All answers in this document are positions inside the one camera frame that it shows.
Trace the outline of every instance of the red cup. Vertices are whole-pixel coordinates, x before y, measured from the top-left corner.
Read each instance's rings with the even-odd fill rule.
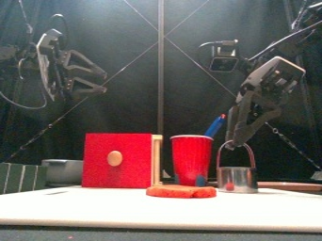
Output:
[[[204,186],[211,158],[212,138],[196,135],[172,136],[174,183]]]

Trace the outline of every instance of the sponge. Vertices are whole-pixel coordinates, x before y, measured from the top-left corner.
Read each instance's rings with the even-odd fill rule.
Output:
[[[161,198],[213,198],[216,189],[212,186],[153,185],[145,189],[145,195]]]

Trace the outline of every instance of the black backdrop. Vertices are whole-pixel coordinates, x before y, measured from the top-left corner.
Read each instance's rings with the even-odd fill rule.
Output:
[[[197,47],[215,40],[237,40],[243,57],[253,56],[289,32],[288,14],[301,1],[280,0],[53,0],[22,1],[37,42],[53,14],[53,27],[77,50],[106,72],[97,83],[106,93],[84,102],[48,102],[41,110],[1,105],[1,160],[44,129],[44,135],[7,161],[40,164],[41,159],[81,159],[85,133],[162,134],[161,163],[172,174],[169,137],[203,134],[212,120],[233,105],[244,77],[239,72],[205,72],[197,66]],[[22,46],[26,28],[17,1],[0,3],[1,46]],[[307,78],[269,124],[320,165],[320,46],[303,54]],[[41,104],[37,72],[1,65],[1,91],[19,104]],[[224,142],[225,126],[213,139],[213,156]],[[249,140],[260,179],[305,179],[315,171],[307,160],[263,126]],[[225,152],[227,165],[245,165],[243,150]]]

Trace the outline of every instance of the stainless steel cup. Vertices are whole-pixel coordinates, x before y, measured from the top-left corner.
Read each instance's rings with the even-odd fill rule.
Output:
[[[251,148],[247,144],[243,145],[247,149],[247,154],[249,158],[249,168],[247,167],[220,167],[220,153],[223,146],[231,142],[227,141],[219,148],[216,154],[216,180],[217,180],[217,190],[223,192],[232,193],[256,193],[256,168],[255,168],[255,158]]]

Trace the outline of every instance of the red wooden box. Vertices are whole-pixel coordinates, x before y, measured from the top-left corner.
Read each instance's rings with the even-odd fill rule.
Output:
[[[160,182],[161,136],[86,134],[82,187],[145,188]]]

